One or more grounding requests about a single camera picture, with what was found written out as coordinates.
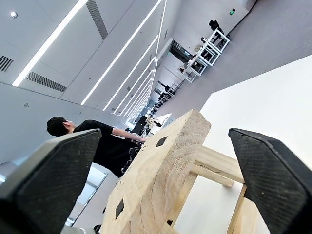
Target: gray floor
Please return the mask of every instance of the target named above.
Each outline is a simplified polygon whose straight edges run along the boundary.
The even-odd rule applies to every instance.
[[[200,110],[218,90],[311,55],[312,0],[258,0],[231,39],[214,67],[192,84],[184,82],[157,115]]]

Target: spotlight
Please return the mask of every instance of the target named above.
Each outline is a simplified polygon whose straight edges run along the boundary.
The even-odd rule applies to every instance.
[[[10,15],[11,15],[11,17],[14,18],[14,19],[18,17],[18,14],[17,14],[15,11],[11,12]]]

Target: led strip light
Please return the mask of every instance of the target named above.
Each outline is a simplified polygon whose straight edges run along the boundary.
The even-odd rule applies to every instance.
[[[144,106],[146,105],[146,101],[148,100],[148,97],[144,100],[143,104],[140,106],[139,110],[134,114],[134,116],[131,119],[136,119],[139,114],[142,112],[144,109]]]
[[[148,98],[148,92],[141,98],[141,100],[137,103],[136,107],[129,113],[128,117],[133,117],[133,115],[140,110],[140,107],[144,105],[145,99]]]
[[[57,26],[57,28],[53,31],[53,33],[48,37],[48,39],[44,42],[44,44],[40,47],[40,49],[35,53],[35,55],[31,58],[22,72],[18,75],[18,77],[13,82],[13,86],[18,87],[21,82],[27,77],[27,75],[34,68],[39,59],[44,55],[44,53],[49,49],[52,43],[58,38],[63,29],[68,25],[68,23],[72,20],[72,18],[77,14],[77,12],[87,3],[88,0],[79,0],[76,5],[70,10],[70,12],[65,16],[62,22]]]
[[[151,11],[148,13],[148,15],[145,17],[145,19],[142,21],[142,23],[139,25],[139,27],[135,30],[135,32],[132,34],[132,36],[129,38],[127,43],[123,46],[121,51],[117,54],[116,58],[112,61],[112,63],[108,66],[106,71],[103,73],[103,75],[98,79],[96,84],[93,86],[93,88],[90,90],[90,92],[87,94],[87,96],[82,101],[81,105],[84,105],[85,102],[89,99],[91,94],[94,92],[94,90],[98,87],[98,85],[102,82],[104,77],[108,74],[108,72],[112,69],[113,65],[117,62],[119,57],[122,55],[122,53],[126,50],[126,48],[129,46],[133,38],[137,35],[137,33],[140,31],[142,26],[145,24],[145,22],[149,19],[149,17],[152,15],[152,13],[156,10],[156,8],[159,6],[159,4],[162,2],[162,0],[158,0],[158,2],[155,4],[155,6],[151,9]]]
[[[138,114],[140,113],[140,108],[130,117],[130,119],[136,119],[137,118]]]
[[[154,45],[154,43],[156,42],[156,40],[158,39],[158,35],[155,37],[155,39],[152,41],[152,43],[150,44],[150,46],[146,49],[146,51],[144,52],[144,54],[141,56],[141,58],[139,59],[139,61],[136,63],[136,65],[133,67],[133,69],[131,70],[131,72],[128,74],[128,76],[126,77],[126,79],[123,81],[123,83],[120,85],[120,87],[117,89],[117,91],[115,92],[115,94],[112,96],[112,98],[108,101],[108,103],[106,104],[106,106],[104,107],[103,111],[105,111],[107,109],[107,107],[109,106],[109,104],[111,104],[111,102],[113,101],[113,99],[116,97],[116,95],[119,93],[119,91],[122,89],[122,87],[125,85],[125,83],[128,81],[128,79],[130,78],[130,76],[132,75],[132,73],[136,70],[136,68],[138,67],[138,65],[142,62],[142,60],[144,59],[144,57],[146,56],[146,54],[150,51],[150,49],[152,48],[152,46]]]
[[[154,83],[156,70],[157,70],[157,65],[158,65],[157,53],[158,53],[158,47],[159,47],[159,42],[160,42],[160,35],[161,35],[162,25],[164,23],[164,18],[165,18],[166,7],[167,7],[167,0],[165,0],[164,10],[162,12],[162,18],[161,18],[160,29],[159,29],[159,34],[158,34],[159,38],[158,38],[158,42],[157,42],[156,55],[155,55],[155,57],[156,57],[156,66],[155,66],[155,72],[154,72],[154,75],[153,75],[152,86],[153,86],[153,83]]]
[[[122,112],[120,113],[120,115],[122,115],[122,113],[125,111],[125,109],[128,107],[128,105],[132,102],[132,100],[136,97],[137,93],[139,92],[139,90],[141,89],[141,87],[143,86],[143,84],[145,83],[145,81],[148,79],[148,77],[151,75],[151,73],[153,73],[154,70],[152,70],[146,77],[146,79],[143,81],[143,83],[140,85],[140,87],[137,89],[136,93],[133,95],[133,97],[129,100],[128,104],[125,106],[125,108],[123,108]],[[132,105],[129,107],[129,109],[126,111],[126,113],[123,115],[124,117],[126,116],[126,114],[131,110],[131,107],[133,106],[133,104],[136,102],[136,100],[138,99],[138,97],[142,94],[143,90],[145,90],[146,86],[152,81],[152,79],[149,79],[149,81],[146,83],[145,87],[142,89],[142,91],[140,92],[140,94],[136,97],[136,99],[134,100],[134,102],[132,102]]]
[[[123,98],[123,100],[121,101],[121,103],[119,104],[119,106],[116,108],[116,110],[113,112],[113,114],[115,114],[118,109],[121,107],[121,105],[123,104],[123,102],[125,101],[125,99],[128,97],[128,95],[132,92],[132,90],[135,88],[135,86],[137,85],[137,83],[140,81],[140,79],[143,77],[144,73],[147,71],[147,69],[151,66],[151,64],[154,62],[155,57],[150,61],[150,63],[147,65],[147,67],[144,69],[144,71],[142,72],[142,74],[139,76],[139,78],[136,80],[135,84],[132,86],[132,88],[130,89],[130,91],[127,93],[127,95]],[[139,89],[142,87],[142,85],[145,83],[145,81],[147,80],[147,78],[143,81],[143,83],[141,84],[141,86],[138,88],[138,90],[136,91],[136,93],[134,94],[134,96],[137,94],[137,92],[139,91]]]
[[[134,107],[132,108],[132,110],[129,112],[129,114],[127,115],[127,117],[131,116],[133,114],[133,112],[135,112],[135,110],[137,109],[137,107],[141,104],[142,100],[144,100],[144,98],[148,97],[148,93],[150,91],[150,89],[152,88],[151,85],[149,85],[148,89],[144,92],[144,94],[139,98],[139,100],[137,101],[137,103],[134,105]]]
[[[145,99],[143,99],[143,102],[141,103],[139,109],[134,113],[133,117],[138,116],[138,114],[142,111],[143,107],[146,105],[146,100],[148,100],[148,96],[146,96]]]

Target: wooden block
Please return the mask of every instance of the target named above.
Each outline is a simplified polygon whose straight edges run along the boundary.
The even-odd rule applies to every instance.
[[[191,110],[148,139],[108,199],[103,233],[158,234],[210,127]]]
[[[179,234],[179,233],[168,224],[165,224],[160,230],[159,234]]]
[[[254,234],[260,212],[254,202],[243,198],[242,205],[234,226],[233,234]]]
[[[181,210],[186,202],[187,197],[190,194],[190,191],[197,179],[197,175],[190,172],[189,175],[186,177],[184,185],[180,191],[179,196],[177,197],[174,206],[171,208],[170,213],[167,217],[167,221],[170,222],[171,226],[173,227],[179,217]]]
[[[233,216],[232,216],[232,219],[230,221],[228,231],[226,232],[227,234],[233,234],[236,222],[237,222],[238,217],[239,217],[239,212],[240,212],[240,209],[241,209],[242,204],[243,204],[245,191],[246,191],[246,185],[244,184],[241,191],[240,191],[240,194],[238,196],[238,200],[237,200],[234,212],[233,212]]]
[[[226,178],[244,183],[244,178],[236,159],[207,147],[201,146],[198,149],[195,164]]]
[[[217,182],[219,184],[222,184],[226,187],[232,187],[234,181],[231,179],[228,179],[224,176],[221,176],[217,173],[214,173],[208,169],[205,169],[203,167],[197,166],[197,165],[193,165],[191,172],[193,172],[194,174],[197,174],[199,176],[205,177],[209,180],[212,180],[214,182]]]

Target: hand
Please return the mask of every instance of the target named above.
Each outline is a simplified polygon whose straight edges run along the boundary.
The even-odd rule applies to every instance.
[[[141,138],[140,142],[144,143],[147,141],[147,138]]]

